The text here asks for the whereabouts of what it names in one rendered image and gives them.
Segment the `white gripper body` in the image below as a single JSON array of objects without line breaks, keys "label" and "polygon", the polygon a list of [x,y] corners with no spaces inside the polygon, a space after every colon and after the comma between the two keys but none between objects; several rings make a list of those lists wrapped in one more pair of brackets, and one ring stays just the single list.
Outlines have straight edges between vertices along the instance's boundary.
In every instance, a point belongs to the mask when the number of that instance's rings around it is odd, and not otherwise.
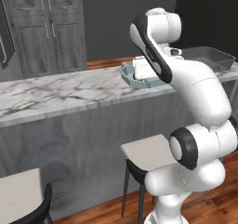
[{"label": "white gripper body", "polygon": [[156,77],[156,73],[144,56],[133,58],[133,67],[135,69],[134,75],[137,80]]}]

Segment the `blue-grey tupperware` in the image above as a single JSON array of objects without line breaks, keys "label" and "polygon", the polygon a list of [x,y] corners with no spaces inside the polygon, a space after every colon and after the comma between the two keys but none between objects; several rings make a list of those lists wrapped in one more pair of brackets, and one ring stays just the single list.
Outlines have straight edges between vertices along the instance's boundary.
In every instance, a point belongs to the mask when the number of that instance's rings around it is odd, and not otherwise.
[{"label": "blue-grey tupperware", "polygon": [[161,74],[157,74],[156,77],[147,78],[143,80],[137,80],[134,75],[135,69],[133,67],[133,60],[124,61],[121,68],[122,79],[131,87],[142,89],[151,88],[156,86],[162,86],[170,84],[172,81],[172,72],[169,68],[163,71]]}]

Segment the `clear tupperware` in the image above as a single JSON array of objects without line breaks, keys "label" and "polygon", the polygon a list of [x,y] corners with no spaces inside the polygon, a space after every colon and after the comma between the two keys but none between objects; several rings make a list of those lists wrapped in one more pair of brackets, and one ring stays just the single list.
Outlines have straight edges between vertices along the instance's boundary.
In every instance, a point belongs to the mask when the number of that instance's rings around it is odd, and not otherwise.
[{"label": "clear tupperware", "polygon": [[228,71],[236,60],[233,55],[209,46],[184,48],[181,56],[184,59],[201,61],[214,72]]}]

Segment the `dark grey fridge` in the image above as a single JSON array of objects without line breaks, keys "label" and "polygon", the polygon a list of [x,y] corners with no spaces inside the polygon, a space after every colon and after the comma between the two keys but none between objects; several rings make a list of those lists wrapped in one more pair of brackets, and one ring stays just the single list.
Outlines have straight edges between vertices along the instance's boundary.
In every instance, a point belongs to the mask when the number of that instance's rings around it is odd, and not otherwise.
[{"label": "dark grey fridge", "polygon": [[0,0],[0,64],[3,69],[8,66],[15,52],[16,49],[9,29],[4,2]]}]

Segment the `pale seat black stool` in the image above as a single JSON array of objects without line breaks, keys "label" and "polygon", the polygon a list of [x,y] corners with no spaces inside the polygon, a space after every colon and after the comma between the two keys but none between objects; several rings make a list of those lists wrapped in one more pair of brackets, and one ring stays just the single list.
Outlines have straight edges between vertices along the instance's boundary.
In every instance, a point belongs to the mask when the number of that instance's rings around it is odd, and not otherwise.
[{"label": "pale seat black stool", "polygon": [[144,179],[146,173],[154,168],[173,164],[176,160],[170,152],[167,139],[163,135],[156,135],[128,142],[121,146],[121,151],[126,158],[126,173],[121,217],[123,217],[125,213],[129,176],[132,176],[139,184],[138,224],[142,224],[145,195]]},{"label": "pale seat black stool", "polygon": [[39,168],[0,178],[0,224],[53,224],[51,198],[52,186],[42,188]]}]

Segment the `grey kitchen island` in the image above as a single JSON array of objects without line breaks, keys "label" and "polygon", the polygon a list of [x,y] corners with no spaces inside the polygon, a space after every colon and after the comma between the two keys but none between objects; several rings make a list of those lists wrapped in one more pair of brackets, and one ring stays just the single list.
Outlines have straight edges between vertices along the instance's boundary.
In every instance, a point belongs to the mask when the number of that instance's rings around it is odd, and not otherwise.
[{"label": "grey kitchen island", "polygon": [[39,168],[67,217],[122,195],[122,144],[193,122],[171,86],[132,88],[117,67],[0,83],[0,177]]}]

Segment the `grey cupboard run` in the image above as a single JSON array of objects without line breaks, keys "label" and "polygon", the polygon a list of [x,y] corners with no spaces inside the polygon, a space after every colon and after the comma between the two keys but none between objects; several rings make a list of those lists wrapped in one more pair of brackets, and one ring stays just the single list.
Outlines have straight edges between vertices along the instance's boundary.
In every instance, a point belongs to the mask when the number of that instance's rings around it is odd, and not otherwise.
[{"label": "grey cupboard run", "polygon": [[83,0],[3,0],[24,78],[83,71]]}]

